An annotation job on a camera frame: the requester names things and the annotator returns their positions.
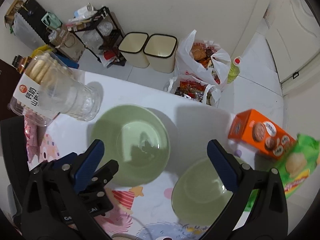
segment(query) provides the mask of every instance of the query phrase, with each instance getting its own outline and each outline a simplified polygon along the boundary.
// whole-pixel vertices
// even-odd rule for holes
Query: green snack bag
[[[292,148],[274,165],[278,169],[285,198],[290,197],[308,178],[320,163],[320,141],[304,134],[298,134]],[[245,211],[250,211],[258,190],[253,190]]]

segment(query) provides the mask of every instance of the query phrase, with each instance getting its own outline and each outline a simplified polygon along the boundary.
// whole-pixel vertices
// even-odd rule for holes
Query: silver screw
[[[39,171],[40,171],[39,168],[34,168],[34,169],[33,169],[33,174],[37,174]]]
[[[62,165],[62,169],[63,169],[64,171],[67,171],[67,170],[70,169],[70,165],[69,165],[69,164],[63,164],[63,165]]]
[[[273,174],[278,174],[278,170],[277,170],[276,168],[272,168],[272,169],[271,169],[271,172],[272,172]]]
[[[247,163],[242,163],[241,166],[242,166],[242,168],[243,168],[244,170],[246,170],[246,171],[247,171],[247,170],[250,170],[250,168],[251,168],[250,165],[247,164]]]
[[[104,192],[103,191],[99,191],[98,193],[97,193],[97,197],[103,197],[104,196]]]

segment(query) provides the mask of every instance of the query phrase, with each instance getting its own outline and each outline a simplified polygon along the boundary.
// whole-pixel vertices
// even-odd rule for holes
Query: trash can
[[[174,57],[178,40],[174,36],[153,34],[143,49],[147,55],[150,67],[164,73],[171,73],[174,69]]]
[[[142,51],[148,38],[147,33],[130,32],[121,41],[119,51],[131,65],[141,68],[146,68],[149,65],[149,61]]]

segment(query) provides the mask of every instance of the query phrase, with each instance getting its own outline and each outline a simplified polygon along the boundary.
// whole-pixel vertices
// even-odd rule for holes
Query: orange box
[[[244,141],[277,160],[295,142],[288,133],[254,109],[236,115],[228,138]]]

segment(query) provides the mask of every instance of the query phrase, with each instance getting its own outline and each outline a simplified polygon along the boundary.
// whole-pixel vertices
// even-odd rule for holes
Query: bowl
[[[104,142],[104,156],[98,166],[113,159],[119,171],[112,181],[135,187],[157,178],[167,165],[170,141],[166,128],[150,110],[136,105],[119,105],[105,112],[95,123],[91,141]]]
[[[227,205],[226,190],[209,158],[193,164],[174,186],[172,208],[183,223],[210,226]]]

